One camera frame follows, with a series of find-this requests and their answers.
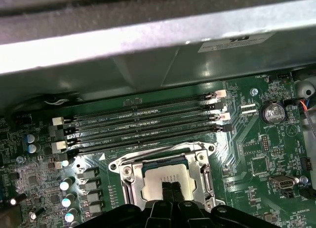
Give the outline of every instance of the capacitor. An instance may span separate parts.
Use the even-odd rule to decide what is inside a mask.
[[[75,208],[72,208],[66,213],[65,221],[73,222],[76,216],[78,216],[78,211]]]
[[[76,226],[79,226],[79,225],[80,225],[79,222],[72,222],[69,227],[73,228],[73,227],[76,227]]]
[[[38,144],[38,143],[28,145],[28,152],[31,154],[36,153],[39,150],[40,150],[40,144]]]
[[[38,134],[28,134],[26,135],[26,142],[27,143],[34,143],[40,139]]]
[[[74,202],[75,196],[72,193],[66,195],[66,197],[61,201],[61,204],[64,207],[70,207],[70,205]]]
[[[62,191],[66,191],[71,185],[73,185],[73,180],[71,178],[65,178],[63,182],[60,183],[59,188]]]
[[[45,208],[40,207],[38,210],[36,210],[35,212],[32,212],[32,213],[30,214],[30,218],[31,218],[32,220],[35,220],[37,217],[39,217],[39,216],[40,216],[41,214],[43,214],[45,211],[46,211]]]
[[[14,206],[14,205],[19,204],[20,202],[24,201],[26,198],[27,198],[26,193],[19,194],[18,196],[10,199],[10,204],[12,206]]]
[[[302,175],[302,176],[300,177],[300,182],[301,182],[302,184],[307,184],[308,181],[309,181],[309,179],[308,179],[305,175]]]
[[[286,119],[285,108],[276,102],[267,103],[260,110],[260,118],[266,124],[282,123]]]

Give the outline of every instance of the connector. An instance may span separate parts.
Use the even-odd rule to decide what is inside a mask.
[[[67,141],[60,141],[51,144],[53,154],[60,153],[68,148]]]
[[[224,106],[222,102],[215,102],[215,103],[207,105],[207,107],[209,108],[210,111],[213,111],[213,110],[222,110]]]
[[[270,182],[277,188],[285,190],[292,189],[295,182],[292,178],[285,175],[277,175],[269,178]]]
[[[52,122],[53,122],[53,125],[54,126],[57,126],[57,125],[62,125],[65,123],[64,121],[64,117],[56,117],[56,118],[52,118]]]
[[[219,114],[219,117],[220,117],[221,121],[231,120],[231,114],[230,113]]]
[[[281,193],[287,198],[294,198],[294,190],[293,189],[284,189],[284,190],[281,190]]]
[[[301,166],[302,166],[303,170],[305,170],[305,171],[313,170],[312,161],[311,161],[310,157],[306,157],[306,156],[301,157],[300,160],[301,160]]]
[[[223,89],[223,90],[218,90],[215,92],[210,92],[205,96],[205,98],[216,99],[216,98],[223,98],[226,96],[227,96],[227,92],[225,89]]]

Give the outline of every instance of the integrated circuit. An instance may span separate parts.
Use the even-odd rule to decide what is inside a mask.
[[[253,158],[251,160],[251,170],[253,175],[265,174],[268,171],[268,161],[265,156]]]
[[[87,182],[84,185],[79,185],[81,190],[96,190],[98,188],[97,181]]]
[[[18,180],[20,178],[20,174],[17,172],[11,173],[9,175],[10,180]]]
[[[29,177],[29,183],[32,185],[32,184],[36,184],[37,183],[37,180],[36,180],[36,176],[30,176]]]
[[[55,168],[55,163],[49,163],[47,164],[48,169],[53,169]]]
[[[84,171],[82,174],[77,174],[78,179],[91,179],[96,176],[95,169],[90,169]]]
[[[50,201],[52,202],[52,203],[59,203],[59,196],[58,195],[52,195],[51,197],[50,197]]]
[[[7,132],[1,132],[0,133],[0,141],[2,140],[8,140],[9,137],[8,137],[8,133]]]

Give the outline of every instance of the screw hole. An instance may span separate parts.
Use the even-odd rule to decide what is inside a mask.
[[[115,169],[117,168],[117,166],[116,166],[115,164],[112,164],[112,165],[110,166],[110,168],[111,168],[111,170],[115,170]]]

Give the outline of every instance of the sticker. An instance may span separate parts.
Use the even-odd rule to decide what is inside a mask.
[[[221,40],[214,40],[204,42],[201,48],[198,50],[198,53],[221,50],[221,49],[229,49],[235,47],[243,47],[247,45],[253,44],[261,44],[275,33],[264,33],[252,36],[242,36],[242,37],[235,37],[229,39],[221,39]]]

